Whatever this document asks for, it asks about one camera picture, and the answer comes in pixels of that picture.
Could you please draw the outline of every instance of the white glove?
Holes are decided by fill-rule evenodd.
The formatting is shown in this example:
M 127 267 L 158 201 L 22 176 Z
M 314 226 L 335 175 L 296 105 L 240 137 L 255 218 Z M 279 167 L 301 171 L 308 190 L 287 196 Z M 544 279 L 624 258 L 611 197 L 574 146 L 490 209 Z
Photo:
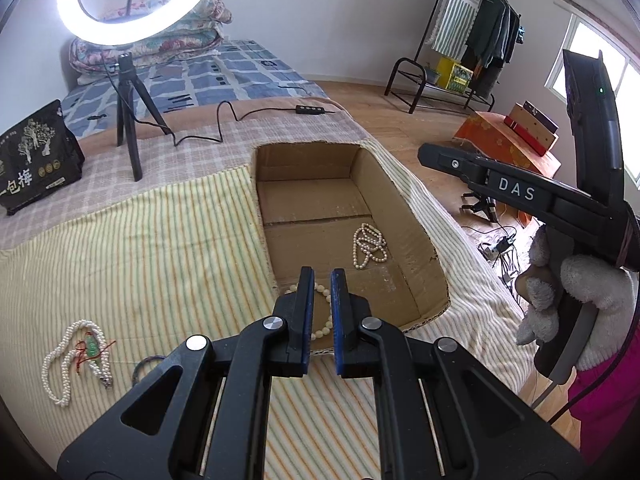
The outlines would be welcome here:
M 536 235 L 529 250 L 531 266 L 516 281 L 518 293 L 530 303 L 516 333 L 516 344 L 538 339 L 551 341 L 558 334 L 558 312 L 553 306 L 561 291 L 551 274 L 545 228 Z M 576 368 L 588 370 L 612 357 L 625 340 L 631 325 L 638 292 L 638 277 L 607 262 L 578 254 L 567 257 L 560 268 L 561 286 L 581 303 L 593 302 L 600 310 L 591 336 Z

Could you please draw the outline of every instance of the white bead bracelet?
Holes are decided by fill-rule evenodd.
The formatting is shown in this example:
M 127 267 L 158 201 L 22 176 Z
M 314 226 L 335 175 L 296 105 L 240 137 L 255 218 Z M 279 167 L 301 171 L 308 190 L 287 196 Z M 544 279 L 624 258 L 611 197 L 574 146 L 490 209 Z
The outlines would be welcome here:
M 95 359 L 88 359 L 87 363 L 91 371 L 94 373 L 100 382 L 104 385 L 105 388 L 108 388 L 113 384 L 113 378 L 111 377 L 111 371 L 109 370 L 109 350 L 107 345 L 107 341 L 104 338 L 104 333 L 93 321 L 89 321 L 87 319 L 81 319 L 80 321 L 76 321 L 69 328 L 66 329 L 65 334 L 62 337 L 62 341 L 55 349 L 47 354 L 42 362 L 42 386 L 44 387 L 44 391 L 49 396 L 49 399 L 53 400 L 53 403 L 56 406 L 68 406 L 69 400 L 71 400 L 71 381 L 69 379 L 69 367 L 73 360 L 83 354 L 82 350 L 71 349 L 68 354 L 66 354 L 65 358 L 61 363 L 62 368 L 62 398 L 59 399 L 53 393 L 51 386 L 49 384 L 49 369 L 51 367 L 51 363 L 55 361 L 55 359 L 59 358 L 65 351 L 66 347 L 69 345 L 71 338 L 74 334 L 83 328 L 91 329 L 93 336 L 98 342 L 98 346 L 100 348 L 100 366 L 98 366 Z
M 291 285 L 286 291 L 285 294 L 290 294 L 292 292 L 296 292 L 298 290 L 298 284 Z M 320 339 L 326 335 L 329 335 L 331 329 L 334 327 L 334 317 L 331 315 L 331 291 L 328 288 L 324 288 L 323 285 L 318 285 L 314 282 L 314 290 L 322 294 L 329 304 L 329 319 L 322 327 L 322 330 L 317 330 L 316 332 L 311 333 L 311 341 L 315 341 L 316 339 Z

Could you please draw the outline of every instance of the striped towel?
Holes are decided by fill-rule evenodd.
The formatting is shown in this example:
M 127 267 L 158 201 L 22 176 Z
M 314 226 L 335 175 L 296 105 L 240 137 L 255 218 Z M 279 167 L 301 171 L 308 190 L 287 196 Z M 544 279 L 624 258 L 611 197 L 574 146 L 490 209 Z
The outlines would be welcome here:
M 460 60 L 466 38 L 474 24 L 482 0 L 446 0 L 441 3 L 442 19 L 432 32 L 431 47 L 443 56 Z

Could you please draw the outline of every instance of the power strip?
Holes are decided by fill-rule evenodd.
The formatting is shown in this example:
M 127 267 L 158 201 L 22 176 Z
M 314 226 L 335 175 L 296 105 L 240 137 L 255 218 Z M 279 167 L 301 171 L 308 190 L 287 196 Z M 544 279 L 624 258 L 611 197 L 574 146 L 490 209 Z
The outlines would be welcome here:
M 482 253 L 482 256 L 484 256 L 484 258 L 487 261 L 493 262 L 497 260 L 501 254 L 505 253 L 512 247 L 515 239 L 516 239 L 515 235 L 511 235 L 508 237 L 503 236 L 495 244 L 481 246 L 481 247 L 478 247 L 478 249 Z
M 301 115 L 324 115 L 326 110 L 321 106 L 296 106 L 296 113 Z

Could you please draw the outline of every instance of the metal screw cap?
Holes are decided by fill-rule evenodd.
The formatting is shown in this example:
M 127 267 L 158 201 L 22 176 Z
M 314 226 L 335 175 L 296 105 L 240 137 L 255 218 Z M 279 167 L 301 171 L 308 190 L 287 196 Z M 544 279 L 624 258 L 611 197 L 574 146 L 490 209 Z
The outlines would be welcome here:
M 207 345 L 207 338 L 203 335 L 192 335 L 187 339 L 187 348 L 189 350 L 202 350 Z
M 283 323 L 284 322 L 283 322 L 282 318 L 280 318 L 278 316 L 269 316 L 267 319 L 265 319 L 262 322 L 262 325 L 267 330 L 277 330 L 282 326 Z
M 377 330 L 382 326 L 382 321 L 377 317 L 366 317 L 362 320 L 362 327 L 366 330 Z
M 443 337 L 438 340 L 438 348 L 450 354 L 458 349 L 458 343 L 450 337 Z

